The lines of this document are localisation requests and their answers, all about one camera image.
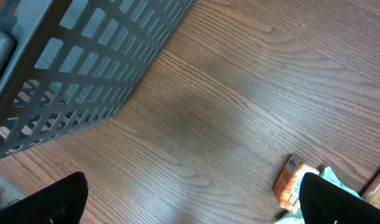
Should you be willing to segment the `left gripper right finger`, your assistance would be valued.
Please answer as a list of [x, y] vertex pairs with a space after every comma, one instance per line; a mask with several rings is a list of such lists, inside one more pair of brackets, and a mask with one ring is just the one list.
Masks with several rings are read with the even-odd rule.
[[380, 209], [313, 173], [304, 175], [299, 200], [305, 223], [380, 223]]

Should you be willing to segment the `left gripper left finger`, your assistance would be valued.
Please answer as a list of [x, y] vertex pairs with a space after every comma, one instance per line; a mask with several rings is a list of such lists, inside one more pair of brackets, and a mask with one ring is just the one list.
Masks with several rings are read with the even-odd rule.
[[0, 224], [79, 224], [87, 198], [87, 179], [74, 172], [0, 210]]

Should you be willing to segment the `light blue tissue pack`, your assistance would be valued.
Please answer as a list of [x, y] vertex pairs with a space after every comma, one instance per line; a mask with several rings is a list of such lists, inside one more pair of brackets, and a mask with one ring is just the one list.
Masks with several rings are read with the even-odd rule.
[[[347, 191], [348, 193], [354, 195], [355, 197], [361, 199], [361, 197], [354, 191], [349, 189], [347, 186], [342, 184], [331, 167], [324, 168], [323, 172], [320, 174], [320, 177], [327, 180], [331, 184]], [[287, 212], [282, 218], [275, 222], [275, 224], [304, 224], [304, 218], [300, 209], [296, 213]]]

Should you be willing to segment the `red and tan cracker package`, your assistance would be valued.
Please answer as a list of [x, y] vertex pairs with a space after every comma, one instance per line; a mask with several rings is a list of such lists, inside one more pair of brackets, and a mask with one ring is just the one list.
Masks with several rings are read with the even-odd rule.
[[380, 209], [380, 173], [364, 191], [361, 198], [374, 207]]

